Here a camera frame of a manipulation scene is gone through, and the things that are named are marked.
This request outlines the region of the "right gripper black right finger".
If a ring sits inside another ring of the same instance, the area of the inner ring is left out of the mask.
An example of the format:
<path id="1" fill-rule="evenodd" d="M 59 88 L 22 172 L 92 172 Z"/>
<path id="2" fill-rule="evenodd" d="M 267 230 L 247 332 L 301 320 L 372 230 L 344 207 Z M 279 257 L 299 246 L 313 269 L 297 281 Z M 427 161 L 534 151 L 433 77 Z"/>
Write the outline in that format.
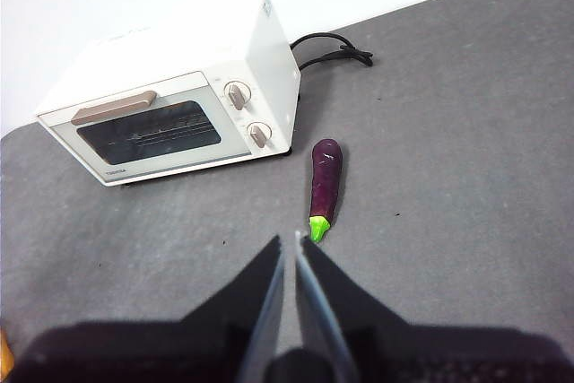
<path id="1" fill-rule="evenodd" d="M 355 283 L 311 239 L 298 239 L 305 348 L 337 382 L 568 382 L 570 359 L 545 335 L 407 322 Z"/>

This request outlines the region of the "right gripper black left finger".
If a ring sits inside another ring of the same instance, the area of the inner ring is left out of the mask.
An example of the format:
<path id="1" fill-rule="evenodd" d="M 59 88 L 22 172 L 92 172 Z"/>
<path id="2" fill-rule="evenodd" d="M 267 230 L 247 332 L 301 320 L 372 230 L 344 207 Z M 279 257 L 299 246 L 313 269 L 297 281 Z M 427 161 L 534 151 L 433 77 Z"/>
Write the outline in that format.
<path id="1" fill-rule="evenodd" d="M 12 382 L 261 382 L 283 306 L 273 237 L 227 285 L 180 320 L 92 321 L 49 329 Z"/>

